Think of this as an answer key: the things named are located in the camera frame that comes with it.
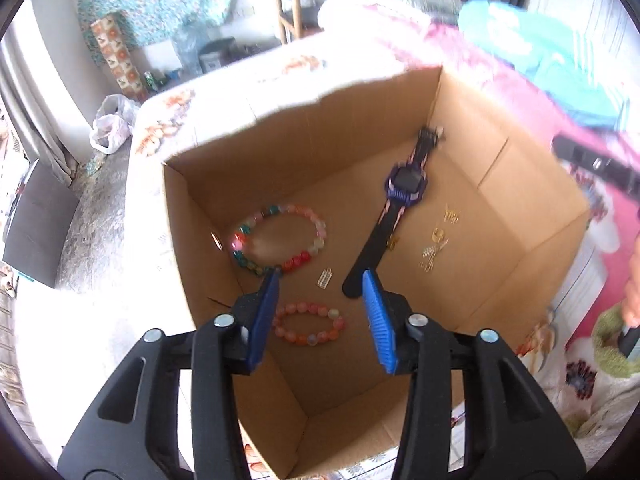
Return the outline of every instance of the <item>concrete floor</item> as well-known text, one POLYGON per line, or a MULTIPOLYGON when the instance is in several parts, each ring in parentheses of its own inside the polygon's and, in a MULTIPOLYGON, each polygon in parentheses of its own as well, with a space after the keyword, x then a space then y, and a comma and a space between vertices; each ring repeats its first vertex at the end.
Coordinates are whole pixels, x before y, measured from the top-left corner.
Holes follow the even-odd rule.
POLYGON ((95 394, 139 339, 127 325, 124 203, 130 141, 70 186, 80 203, 56 288, 21 279, 16 353, 26 401, 54 462, 95 394))

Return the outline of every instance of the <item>blue rubber tip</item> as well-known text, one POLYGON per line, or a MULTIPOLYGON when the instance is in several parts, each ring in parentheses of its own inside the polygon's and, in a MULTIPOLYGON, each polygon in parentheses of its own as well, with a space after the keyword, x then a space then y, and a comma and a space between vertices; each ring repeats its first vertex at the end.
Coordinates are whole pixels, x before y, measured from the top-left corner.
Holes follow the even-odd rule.
POLYGON ((258 309, 254 325, 249 333, 247 367, 254 371, 262 361, 267 337, 271 330, 271 323, 276 312, 278 296, 280 295, 280 280, 276 272, 271 271, 258 291, 258 309))
POLYGON ((376 275, 370 270, 365 270, 362 275, 362 297, 369 317, 373 343, 378 353, 378 361, 384 367, 386 373, 393 374, 398 368, 396 334, 386 312, 382 292, 376 275))

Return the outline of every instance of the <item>orange bead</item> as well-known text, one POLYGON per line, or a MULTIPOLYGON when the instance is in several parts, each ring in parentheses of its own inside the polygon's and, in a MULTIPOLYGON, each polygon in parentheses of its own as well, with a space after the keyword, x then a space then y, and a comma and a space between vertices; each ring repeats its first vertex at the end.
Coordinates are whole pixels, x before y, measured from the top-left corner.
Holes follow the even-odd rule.
POLYGON ((334 319, 334 328, 336 330, 344 330, 344 318, 342 316, 338 319, 334 319))

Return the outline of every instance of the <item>multicolored beaded bracelet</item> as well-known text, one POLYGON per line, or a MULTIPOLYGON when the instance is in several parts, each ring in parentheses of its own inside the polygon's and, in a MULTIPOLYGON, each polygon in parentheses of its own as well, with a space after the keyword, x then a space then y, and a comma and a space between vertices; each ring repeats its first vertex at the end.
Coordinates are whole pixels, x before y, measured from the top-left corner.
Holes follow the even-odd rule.
POLYGON ((238 265, 240 267, 249 269, 256 276, 261 276, 267 270, 271 270, 272 268, 279 269, 280 272, 291 272, 292 270, 297 269, 299 266, 307 263, 313 256, 316 256, 316 254, 318 254, 318 251, 324 247, 325 240, 326 224, 316 213, 314 213, 308 207, 300 207, 296 205, 272 205, 267 209, 263 209, 255 215, 250 216, 239 225, 238 229, 236 229, 233 234, 231 240, 231 249, 233 251, 234 258, 236 259, 236 262, 238 262, 238 265), (253 260, 247 258, 243 252, 244 244, 247 240, 247 237, 251 234, 253 228, 255 228, 256 224, 258 224, 265 218, 268 218, 269 216, 276 216, 284 213, 300 215, 311 220, 311 222, 316 227, 316 239, 314 240, 314 242, 300 254, 296 254, 294 257, 290 258, 283 264, 276 265, 274 267, 263 267, 255 263, 253 260))
POLYGON ((276 316, 273 318, 273 331, 276 336, 299 346, 316 346, 317 344, 335 341, 340 337, 340 332, 344 330, 344 318, 337 308, 327 308, 315 303, 289 303, 287 306, 276 308, 276 316), (320 317, 328 317, 333 321, 332 329, 322 330, 317 334, 299 335, 293 330, 287 330, 282 326, 282 319, 291 314, 316 314, 320 317))

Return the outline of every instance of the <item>watch screen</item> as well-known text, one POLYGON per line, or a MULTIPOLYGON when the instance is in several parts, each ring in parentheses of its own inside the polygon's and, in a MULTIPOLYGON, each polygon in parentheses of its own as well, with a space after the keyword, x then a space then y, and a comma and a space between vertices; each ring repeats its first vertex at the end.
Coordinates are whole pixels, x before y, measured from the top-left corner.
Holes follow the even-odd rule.
POLYGON ((408 193, 416 193, 420 187, 422 175, 411 168, 400 168, 393 181, 394 186, 408 193))

